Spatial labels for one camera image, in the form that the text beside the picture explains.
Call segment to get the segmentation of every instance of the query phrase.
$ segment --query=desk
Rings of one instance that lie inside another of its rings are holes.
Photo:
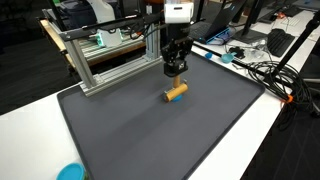
[[[51,37],[53,42],[57,45],[57,47],[59,48],[59,51],[60,52],[64,51],[66,47],[64,46],[60,36],[50,27],[48,20],[40,20],[40,24],[44,28],[44,30],[48,33],[48,35]],[[69,54],[65,55],[65,59],[69,62],[69,64],[73,68],[76,67]]]
[[[309,9],[309,10],[320,10],[320,2],[319,0],[298,0],[293,3],[293,5],[298,6],[302,9]]]
[[[303,12],[302,15],[305,18],[312,17],[310,12]],[[300,23],[302,25],[289,28],[288,31],[301,33],[305,22]],[[266,24],[254,27],[255,30],[266,33],[270,28],[271,25]],[[320,29],[315,32],[319,37]],[[289,63],[300,70],[314,45],[314,41],[307,40]],[[224,51],[223,47],[208,48],[220,53]],[[206,53],[196,47],[193,51],[201,55]],[[216,57],[212,60],[245,76],[244,70],[235,70],[231,64],[222,64]],[[65,165],[81,162],[56,95],[57,93],[0,116],[2,179],[54,180]],[[280,110],[280,101],[266,91],[224,136],[190,179],[239,179]]]

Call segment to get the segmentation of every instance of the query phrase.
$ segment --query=wire bundle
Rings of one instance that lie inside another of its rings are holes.
[[[297,114],[298,107],[303,107],[310,112],[318,111],[308,85],[299,76],[299,72],[290,65],[285,65],[280,71],[276,69],[278,62],[263,61],[247,64],[254,71],[248,74],[256,82],[263,84],[270,92],[279,97],[286,105],[281,111],[277,127],[285,130]],[[263,71],[264,76],[257,74]]]
[[[130,38],[132,40],[138,39],[142,35],[146,35],[150,28],[150,24],[148,24],[145,27],[140,27],[139,24],[134,24],[132,27],[130,27]]]

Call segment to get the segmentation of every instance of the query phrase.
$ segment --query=computer monitor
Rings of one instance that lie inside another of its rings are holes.
[[[262,8],[266,8],[266,12],[271,11],[267,9],[279,9],[279,7],[282,7],[287,0],[264,0],[262,4]],[[250,9],[252,9],[254,5],[255,0],[247,0],[244,6],[241,8],[241,10],[237,13],[237,15],[232,19],[233,23],[239,23],[240,18],[242,16],[242,13],[244,15],[248,15],[248,10],[250,12]]]
[[[252,24],[256,23],[262,7],[266,4],[265,0],[253,0],[251,10],[244,26],[244,29],[238,31],[232,38],[238,41],[250,44],[258,39],[266,37],[267,35],[261,32],[251,30]]]

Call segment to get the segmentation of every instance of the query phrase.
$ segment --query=aluminum frame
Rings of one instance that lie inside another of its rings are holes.
[[[123,64],[117,68],[106,71],[104,73],[93,75],[88,65],[88,60],[92,60],[92,58],[87,59],[85,57],[80,47],[79,40],[73,39],[66,41],[63,37],[68,35],[69,31],[61,32],[55,24],[49,22],[49,25],[60,36],[70,57],[72,58],[74,65],[78,71],[78,74],[82,79],[82,82],[80,82],[79,85],[86,96],[94,95],[95,93],[98,93],[114,84],[117,84],[131,76],[134,76],[162,62],[162,57],[160,56],[160,32],[155,31],[146,38],[145,56],[133,60],[129,63]],[[150,25],[149,32],[154,31],[154,29],[156,29],[156,26],[158,25]],[[135,46],[142,39],[143,38],[141,37],[137,40],[122,43],[118,47],[109,48],[107,49],[107,51],[102,50],[101,52],[98,52],[93,56],[99,57],[105,55],[106,53],[113,53],[128,48],[130,46]]]

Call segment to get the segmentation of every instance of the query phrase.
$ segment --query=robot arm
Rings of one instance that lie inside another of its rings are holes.
[[[165,93],[167,102],[181,97],[188,90],[186,83],[180,82],[180,74],[188,70],[186,56],[191,52],[193,40],[188,37],[190,21],[193,15],[192,1],[167,0],[165,4],[165,22],[168,26],[169,43],[161,49],[164,74],[173,77],[173,88]]]

